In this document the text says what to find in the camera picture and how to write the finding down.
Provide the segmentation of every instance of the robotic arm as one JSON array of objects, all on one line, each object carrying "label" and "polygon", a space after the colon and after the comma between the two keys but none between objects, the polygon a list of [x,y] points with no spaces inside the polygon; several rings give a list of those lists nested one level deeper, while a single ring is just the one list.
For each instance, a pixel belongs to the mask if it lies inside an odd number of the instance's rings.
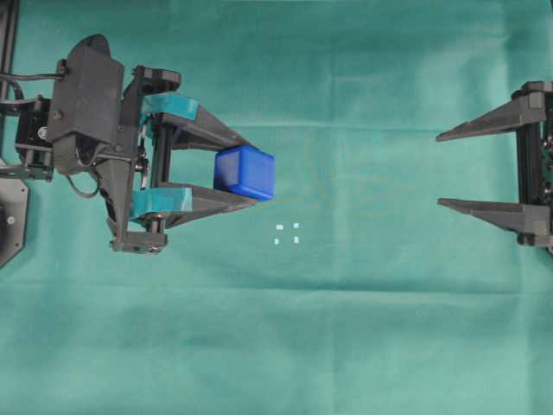
[{"label": "robotic arm", "polygon": [[[132,73],[122,94],[124,67],[112,59],[102,35],[79,42],[53,74],[5,73],[1,79],[17,94],[0,101],[0,112],[19,117],[21,164],[0,166],[0,187],[13,178],[49,182],[56,169],[79,195],[100,193],[113,235],[111,248],[135,253],[160,252],[168,243],[166,229],[273,197],[273,157],[195,100],[175,93],[179,73],[144,66]],[[17,81],[33,79],[54,79],[51,99],[22,97]],[[144,144],[149,129],[151,167]],[[171,152],[186,149],[217,152],[213,188],[169,180]],[[74,187],[71,177],[80,173],[97,183],[95,192],[84,194]],[[139,188],[134,188],[135,175],[140,175]],[[130,231],[131,220],[143,231]]]}]

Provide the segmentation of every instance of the bolt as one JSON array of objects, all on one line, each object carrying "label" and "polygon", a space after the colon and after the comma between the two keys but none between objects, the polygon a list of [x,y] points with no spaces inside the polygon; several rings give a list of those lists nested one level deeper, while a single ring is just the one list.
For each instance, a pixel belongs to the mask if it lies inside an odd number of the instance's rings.
[{"label": "bolt", "polygon": [[161,252],[162,248],[160,246],[151,246],[148,251],[146,251],[149,255],[156,255],[157,253]]},{"label": "bolt", "polygon": [[40,140],[46,140],[46,135],[48,134],[48,128],[46,127],[39,128],[37,134]]},{"label": "bolt", "polygon": [[58,64],[58,67],[57,67],[57,70],[56,70],[56,73],[59,74],[59,75],[65,75],[66,72],[67,72],[67,60],[65,59],[62,59],[60,61],[60,63]]}]

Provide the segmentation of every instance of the black cable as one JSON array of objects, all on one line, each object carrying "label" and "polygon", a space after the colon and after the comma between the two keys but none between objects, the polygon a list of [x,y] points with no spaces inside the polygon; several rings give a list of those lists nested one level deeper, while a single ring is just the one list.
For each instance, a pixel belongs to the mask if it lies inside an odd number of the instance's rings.
[{"label": "black cable", "polygon": [[85,199],[92,199],[95,195],[98,194],[98,191],[100,190],[100,180],[94,176],[94,175],[91,175],[92,178],[94,179],[94,181],[96,182],[96,190],[94,190],[92,193],[85,193],[85,192],[82,192],[80,191],[76,186],[75,184],[73,183],[73,180],[71,179],[70,176],[66,176],[66,179],[67,181],[69,182],[69,185],[71,186],[71,188],[73,189],[73,191],[79,195],[80,197],[83,197]]},{"label": "black cable", "polygon": [[10,80],[62,80],[60,73],[38,73],[36,75],[16,75],[14,73],[0,72],[0,76]]},{"label": "black cable", "polygon": [[14,73],[0,72],[0,80],[8,82],[14,90],[16,99],[25,99],[23,90],[17,82],[18,80],[62,80],[63,75],[58,73],[38,73],[37,75],[16,75]]},{"label": "black cable", "polygon": [[28,99],[0,99],[0,104],[7,104],[7,105],[24,105],[28,104],[29,102],[36,101],[42,99],[42,96],[38,95],[33,98]]},{"label": "black cable", "polygon": [[11,79],[9,76],[5,76],[3,72],[0,72],[0,80],[8,82],[11,85],[14,90],[14,95],[16,99],[25,99],[25,96],[23,95],[23,90],[21,89],[19,83]]}]

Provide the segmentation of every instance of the green tabletop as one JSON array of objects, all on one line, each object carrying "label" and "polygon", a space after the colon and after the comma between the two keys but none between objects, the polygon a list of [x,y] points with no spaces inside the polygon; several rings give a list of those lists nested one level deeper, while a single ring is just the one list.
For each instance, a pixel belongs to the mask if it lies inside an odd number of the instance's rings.
[{"label": "green tabletop", "polygon": [[[125,82],[179,71],[274,155],[276,198],[138,256],[111,251],[100,197],[30,182],[0,271],[0,414],[553,411],[553,258],[436,205],[516,201],[514,135],[435,143],[551,80],[550,2],[22,0],[13,72],[94,33]],[[209,186],[213,153],[171,174]]]}]

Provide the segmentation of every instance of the gripper jaw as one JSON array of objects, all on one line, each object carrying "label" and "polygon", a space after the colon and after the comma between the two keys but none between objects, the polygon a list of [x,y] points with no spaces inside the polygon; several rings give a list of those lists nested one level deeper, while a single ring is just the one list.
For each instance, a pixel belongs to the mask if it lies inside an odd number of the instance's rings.
[{"label": "gripper jaw", "polygon": [[164,114],[163,122],[176,125],[182,124],[183,134],[179,134],[172,143],[173,150],[208,150],[221,151],[238,145],[253,146],[248,140],[240,136],[225,124],[221,123],[203,105],[198,105],[195,120],[170,119],[170,115]]},{"label": "gripper jaw", "polygon": [[550,245],[550,207],[525,205],[523,203],[500,203],[495,201],[461,201],[439,199],[438,204],[491,223],[505,231],[526,235],[528,245]]},{"label": "gripper jaw", "polygon": [[552,252],[552,100],[553,83],[528,82],[507,104],[436,138],[441,142],[515,131],[519,203],[439,199],[438,204],[514,232],[521,245],[548,247]]},{"label": "gripper jaw", "polygon": [[213,188],[203,188],[194,186],[190,183],[159,183],[162,188],[190,188],[192,190],[192,206],[190,212],[179,212],[167,215],[165,218],[165,228],[170,229],[187,223],[191,220],[197,220],[212,216],[214,214],[229,214],[244,208],[250,208],[257,203],[256,199],[235,195],[232,193],[221,192]]},{"label": "gripper jaw", "polygon": [[512,101],[473,121],[443,132],[436,138],[436,141],[451,141],[458,138],[512,132],[525,125],[545,121],[545,119],[545,93],[532,91],[526,95],[515,97]]}]

